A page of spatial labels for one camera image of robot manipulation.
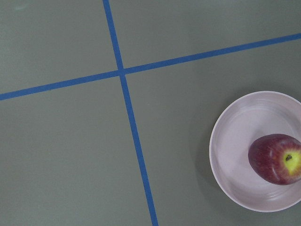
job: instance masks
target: yellow patch on apple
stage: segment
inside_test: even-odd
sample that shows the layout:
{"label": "yellow patch on apple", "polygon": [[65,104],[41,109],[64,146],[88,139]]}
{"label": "yellow patch on apple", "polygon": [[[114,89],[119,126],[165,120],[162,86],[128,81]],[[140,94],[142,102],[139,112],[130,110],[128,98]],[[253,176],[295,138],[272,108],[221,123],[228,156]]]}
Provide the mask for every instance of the yellow patch on apple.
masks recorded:
{"label": "yellow patch on apple", "polygon": [[293,175],[301,167],[301,154],[295,151],[286,152],[283,156],[283,161],[289,174]]}

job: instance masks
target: apple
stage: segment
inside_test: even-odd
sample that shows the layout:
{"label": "apple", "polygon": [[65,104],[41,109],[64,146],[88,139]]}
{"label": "apple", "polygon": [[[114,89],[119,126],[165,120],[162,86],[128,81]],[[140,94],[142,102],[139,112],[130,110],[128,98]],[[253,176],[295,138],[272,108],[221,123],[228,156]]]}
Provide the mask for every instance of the apple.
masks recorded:
{"label": "apple", "polygon": [[255,140],[248,152],[253,170],[276,185],[301,179],[301,143],[285,134],[270,134]]}

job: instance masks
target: blue tape line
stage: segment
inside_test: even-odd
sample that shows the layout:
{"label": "blue tape line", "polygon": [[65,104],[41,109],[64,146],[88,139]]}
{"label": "blue tape line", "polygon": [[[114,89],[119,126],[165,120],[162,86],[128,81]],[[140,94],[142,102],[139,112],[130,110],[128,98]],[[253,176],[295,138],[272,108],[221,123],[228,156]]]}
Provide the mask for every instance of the blue tape line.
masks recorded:
{"label": "blue tape line", "polygon": [[115,59],[116,59],[116,64],[118,70],[123,70],[123,63],[122,63],[122,58],[121,58],[121,53],[120,53],[120,48],[117,40],[117,35],[116,35],[116,30],[114,26],[114,21],[113,21],[113,16],[111,12],[111,7],[109,4],[109,0],[103,0],[103,7],[104,11],[107,17],[107,22],[109,26],[109,31],[110,31],[110,36],[111,36],[111,41],[113,45],[113,50],[115,54]]}
{"label": "blue tape line", "polygon": [[107,79],[107,78],[112,78],[112,77],[117,77],[117,76],[119,76],[119,72],[112,71],[112,72],[105,72],[105,73],[101,73],[101,74],[95,74],[95,75],[90,75],[90,76],[66,80],[66,81],[60,81],[60,82],[51,83],[51,84],[47,84],[47,85],[36,86],[36,87],[22,89],[22,90],[18,90],[18,91],[9,92],[9,93],[3,93],[3,94],[0,94],[0,100],[26,96],[29,94],[40,93],[40,92],[49,91],[52,89],[59,89],[59,88],[63,88],[63,87],[74,86],[74,85],[78,85],[78,84],[82,84],[82,83],[86,83],[86,82],[97,81],[97,80]]}
{"label": "blue tape line", "polygon": [[153,198],[152,198],[152,194],[151,194],[151,187],[150,187],[150,183],[149,183],[149,179],[148,179],[148,175],[147,175],[147,171],[146,171],[146,166],[145,166],[144,157],[143,157],[143,153],[142,153],[138,129],[137,129],[137,125],[136,125],[131,97],[130,97],[130,94],[128,91],[127,80],[126,80],[125,75],[120,76],[120,82],[121,82],[124,99],[126,102],[128,119],[130,122],[130,127],[131,127],[131,131],[132,131],[132,135],[133,135],[133,140],[134,140],[134,145],[135,145],[135,149],[136,149],[140,173],[141,173],[141,177],[142,177],[142,181],[143,181],[145,196],[146,196],[147,204],[149,207],[149,212],[150,212],[150,217],[151,217],[150,219],[151,219],[153,226],[158,226],[157,214],[156,214],[156,210],[155,210],[155,206],[154,206],[154,202],[153,202]]}
{"label": "blue tape line", "polygon": [[286,42],[286,41],[298,40],[298,39],[301,39],[301,33],[283,36],[283,37],[274,38],[274,39],[269,39],[269,40],[252,42],[252,43],[239,45],[239,46],[222,48],[222,49],[218,49],[218,50],[213,50],[213,51],[204,52],[204,53],[198,53],[198,54],[189,55],[189,56],[183,56],[183,57],[169,59],[169,60],[163,60],[163,61],[150,63],[150,64],[146,64],[146,65],[129,67],[129,68],[124,69],[124,71],[125,71],[125,74],[142,72],[142,71],[147,71],[147,70],[151,70],[151,69],[155,69],[155,68],[176,65],[176,64],[180,64],[180,63],[193,61],[193,60],[200,60],[200,59],[204,59],[204,58],[208,58],[208,57],[214,57],[214,56],[224,55],[224,54],[228,54],[228,53],[234,53],[234,52],[238,52],[238,51],[242,51],[242,50],[258,48],[258,47],[263,47],[263,46],[278,44],[278,43],[282,43],[282,42]]}
{"label": "blue tape line", "polygon": [[145,196],[146,196],[146,200],[147,200],[147,204],[148,204],[148,208],[149,208],[149,212],[150,212],[150,217],[151,217],[150,219],[151,219],[153,226],[158,226],[156,210],[155,210],[155,206],[154,206],[154,202],[153,202],[153,198],[152,198],[152,194],[151,194],[151,187],[150,187],[150,183],[149,183],[149,179],[148,179],[148,175],[147,175],[147,171],[146,171],[146,167],[145,167],[145,161],[144,161],[144,157],[143,157],[143,153],[142,153],[141,143],[140,143],[140,139],[139,139],[138,129],[137,129],[133,106],[132,106],[132,101],[131,101],[130,93],[129,93],[128,86],[127,86],[127,79],[126,79],[124,69],[123,69],[122,58],[121,58],[121,54],[120,54],[118,39],[116,36],[116,31],[115,31],[115,26],[114,26],[114,22],[113,22],[113,17],[112,17],[112,12],[111,12],[109,1],[103,0],[103,6],[104,6],[104,11],[106,13],[107,21],[108,21],[108,26],[109,26],[111,41],[112,41],[114,54],[115,54],[115,58],[116,58],[117,68],[120,72],[120,76],[119,76],[120,83],[121,83],[121,87],[122,87],[124,101],[125,101],[126,108],[127,108],[127,115],[128,115],[131,131],[132,131],[132,136],[133,136],[133,140],[134,140],[136,155],[137,155],[140,173],[141,173],[143,186],[144,186],[144,192],[145,192]]}

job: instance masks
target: white bowl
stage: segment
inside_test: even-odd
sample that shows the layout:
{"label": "white bowl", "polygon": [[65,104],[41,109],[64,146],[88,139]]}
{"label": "white bowl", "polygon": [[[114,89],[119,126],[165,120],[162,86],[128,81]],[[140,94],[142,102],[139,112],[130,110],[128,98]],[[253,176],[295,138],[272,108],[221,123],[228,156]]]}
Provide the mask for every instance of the white bowl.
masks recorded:
{"label": "white bowl", "polygon": [[230,199],[250,210],[274,212],[301,200],[301,181],[274,185],[250,166],[251,143],[273,133],[301,141],[301,103],[282,93],[261,91],[230,104],[211,134],[209,156],[217,183]]}

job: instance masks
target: gray surface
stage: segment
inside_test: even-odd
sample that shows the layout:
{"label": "gray surface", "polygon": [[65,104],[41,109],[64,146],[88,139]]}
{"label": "gray surface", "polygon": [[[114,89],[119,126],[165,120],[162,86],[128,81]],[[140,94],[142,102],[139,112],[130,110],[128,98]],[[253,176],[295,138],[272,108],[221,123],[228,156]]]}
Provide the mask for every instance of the gray surface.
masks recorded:
{"label": "gray surface", "polygon": [[0,93],[116,69],[99,0],[1,0]]}
{"label": "gray surface", "polygon": [[0,225],[151,225],[118,78],[0,109]]}
{"label": "gray surface", "polygon": [[125,67],[300,32],[301,1],[113,0]]}
{"label": "gray surface", "polygon": [[161,226],[299,225],[301,204],[276,213],[240,207],[209,163],[216,119],[237,98],[272,90],[301,100],[301,41],[128,75]]}
{"label": "gray surface", "polygon": [[[125,67],[301,31],[301,1],[111,0]],[[0,93],[116,70],[102,1],[2,0]],[[160,226],[300,225],[217,185],[208,144],[244,94],[301,100],[301,41],[127,75]],[[0,225],[148,226],[119,78],[0,101]]]}

